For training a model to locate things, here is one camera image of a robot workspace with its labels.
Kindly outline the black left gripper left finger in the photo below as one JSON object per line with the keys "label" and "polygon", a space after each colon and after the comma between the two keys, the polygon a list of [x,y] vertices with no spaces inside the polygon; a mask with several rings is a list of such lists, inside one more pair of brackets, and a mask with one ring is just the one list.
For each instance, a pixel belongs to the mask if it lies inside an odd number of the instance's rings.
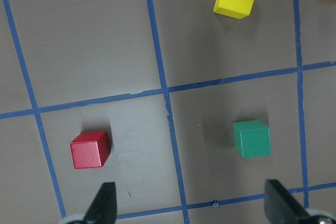
{"label": "black left gripper left finger", "polygon": [[117,219],[115,182],[103,183],[87,210],[83,223],[113,224]]}

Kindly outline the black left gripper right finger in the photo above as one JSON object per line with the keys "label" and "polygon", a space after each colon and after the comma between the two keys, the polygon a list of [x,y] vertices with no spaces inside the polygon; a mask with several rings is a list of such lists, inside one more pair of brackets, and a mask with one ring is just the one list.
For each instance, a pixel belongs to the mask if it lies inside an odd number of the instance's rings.
{"label": "black left gripper right finger", "polygon": [[264,195],[264,213],[270,223],[309,223],[310,215],[278,180],[265,180]]}

